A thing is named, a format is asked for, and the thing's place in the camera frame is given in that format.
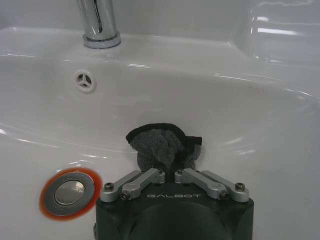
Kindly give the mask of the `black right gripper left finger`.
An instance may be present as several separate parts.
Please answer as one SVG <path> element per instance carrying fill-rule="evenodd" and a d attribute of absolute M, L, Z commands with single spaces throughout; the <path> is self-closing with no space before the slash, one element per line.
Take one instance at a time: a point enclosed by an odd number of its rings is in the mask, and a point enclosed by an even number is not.
<path fill-rule="evenodd" d="M 166 173 L 162 169 L 150 168 L 146 172 L 134 170 L 116 182 L 105 183 L 101 189 L 101 201 L 133 200 L 139 198 L 148 185 L 163 184 L 165 181 Z"/>

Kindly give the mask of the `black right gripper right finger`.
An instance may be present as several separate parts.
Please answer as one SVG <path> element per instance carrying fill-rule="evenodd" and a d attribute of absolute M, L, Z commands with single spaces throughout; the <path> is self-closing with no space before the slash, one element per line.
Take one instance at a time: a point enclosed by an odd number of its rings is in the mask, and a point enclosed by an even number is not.
<path fill-rule="evenodd" d="M 235 202 L 248 202 L 250 198 L 244 183 L 233 183 L 208 170 L 178 169 L 174 173 L 174 181 L 179 184 L 195 184 L 205 191 L 208 197 L 216 200 L 231 198 Z"/>

